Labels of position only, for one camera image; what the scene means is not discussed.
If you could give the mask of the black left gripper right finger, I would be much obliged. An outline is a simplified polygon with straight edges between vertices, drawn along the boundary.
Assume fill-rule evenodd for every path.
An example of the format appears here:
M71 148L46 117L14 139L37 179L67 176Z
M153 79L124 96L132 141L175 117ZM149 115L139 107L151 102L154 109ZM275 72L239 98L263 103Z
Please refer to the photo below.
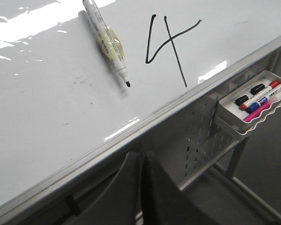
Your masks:
M166 173L153 152L142 163L142 214L145 225L214 225Z

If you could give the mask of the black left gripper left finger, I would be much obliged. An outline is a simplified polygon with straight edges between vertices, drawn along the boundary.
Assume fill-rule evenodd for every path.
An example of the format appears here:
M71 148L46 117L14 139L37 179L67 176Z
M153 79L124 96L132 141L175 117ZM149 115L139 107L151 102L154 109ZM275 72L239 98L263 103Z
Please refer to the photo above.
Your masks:
M79 182L67 203L67 225L134 225L139 193L141 155L126 151L95 166Z

